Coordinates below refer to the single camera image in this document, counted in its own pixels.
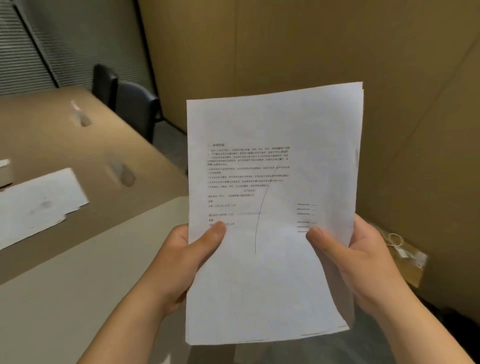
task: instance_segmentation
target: hand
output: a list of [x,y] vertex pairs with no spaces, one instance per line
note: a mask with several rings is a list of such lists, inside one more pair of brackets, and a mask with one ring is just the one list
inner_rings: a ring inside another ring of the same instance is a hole
[[355,215],[350,247],[336,242],[325,230],[313,227],[307,240],[340,269],[358,305],[375,316],[390,304],[411,294],[380,233]]
[[162,315],[171,314],[185,300],[199,267],[218,248],[226,230],[219,221],[188,245],[188,225],[173,228],[138,282],[152,293]]

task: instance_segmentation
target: document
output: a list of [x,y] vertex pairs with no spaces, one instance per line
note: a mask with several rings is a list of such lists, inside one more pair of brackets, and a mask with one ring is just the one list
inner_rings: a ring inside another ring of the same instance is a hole
[[88,203],[71,168],[0,192],[0,250],[65,220]]
[[187,101],[189,242],[227,233],[187,295],[186,341],[300,339],[348,329],[353,300],[305,239],[353,232],[362,83]]

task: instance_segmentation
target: signature line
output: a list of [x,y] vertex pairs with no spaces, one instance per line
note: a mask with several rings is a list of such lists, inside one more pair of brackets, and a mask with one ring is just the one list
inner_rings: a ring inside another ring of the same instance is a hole
[[270,182],[268,183],[267,189],[265,190],[265,194],[264,194],[264,197],[262,199],[262,204],[260,205],[260,211],[258,211],[257,227],[255,228],[255,254],[257,254],[257,231],[258,231],[258,221],[260,221],[260,213],[262,212],[262,206],[264,205],[265,196],[267,196],[268,188],[270,187],[270,183],[272,183],[273,176],[275,176],[275,172],[276,172],[279,164],[280,164],[280,162],[277,163],[277,165],[275,167],[275,171],[273,171],[272,178],[270,178]]

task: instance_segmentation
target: chair backrest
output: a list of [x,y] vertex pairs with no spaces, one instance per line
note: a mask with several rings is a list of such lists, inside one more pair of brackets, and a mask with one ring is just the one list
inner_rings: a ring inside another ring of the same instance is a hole
[[117,75],[107,66],[96,64],[93,68],[92,94],[115,111],[118,87]]
[[146,88],[133,82],[119,82],[115,112],[149,143],[153,141],[159,108],[158,98]]

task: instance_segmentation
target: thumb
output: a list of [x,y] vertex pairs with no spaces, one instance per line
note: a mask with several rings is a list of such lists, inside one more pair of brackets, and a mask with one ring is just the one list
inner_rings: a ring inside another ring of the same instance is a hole
[[209,257],[220,245],[225,236],[227,227],[221,221],[213,224],[198,240],[191,243],[187,249],[192,258],[200,264]]
[[351,253],[349,248],[316,226],[308,231],[306,238],[310,244],[323,251],[339,267],[345,264]]

